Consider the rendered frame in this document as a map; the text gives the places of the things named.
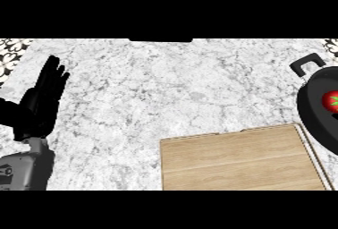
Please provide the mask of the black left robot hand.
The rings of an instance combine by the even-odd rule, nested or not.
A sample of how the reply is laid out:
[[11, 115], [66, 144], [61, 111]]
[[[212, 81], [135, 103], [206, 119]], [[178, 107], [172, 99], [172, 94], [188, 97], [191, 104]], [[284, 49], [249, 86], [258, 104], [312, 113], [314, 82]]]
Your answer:
[[59, 58], [48, 56], [38, 79], [20, 98], [19, 103], [0, 98], [0, 125], [13, 128], [13, 141], [45, 138], [56, 124], [59, 100], [69, 73], [59, 64]]

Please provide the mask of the pale wooden tray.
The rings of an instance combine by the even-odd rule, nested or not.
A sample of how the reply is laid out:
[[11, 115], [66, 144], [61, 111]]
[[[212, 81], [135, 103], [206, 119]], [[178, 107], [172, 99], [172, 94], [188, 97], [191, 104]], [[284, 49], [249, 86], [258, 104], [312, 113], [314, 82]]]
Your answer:
[[302, 126], [289, 123], [159, 141], [168, 190], [332, 190]]

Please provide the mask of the red tomato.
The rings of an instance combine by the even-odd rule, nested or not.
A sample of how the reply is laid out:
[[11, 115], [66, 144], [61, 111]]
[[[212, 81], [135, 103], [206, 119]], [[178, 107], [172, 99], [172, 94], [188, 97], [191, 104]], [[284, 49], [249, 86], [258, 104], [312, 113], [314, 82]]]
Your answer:
[[329, 112], [338, 113], [338, 90], [332, 90], [323, 94], [321, 105]]

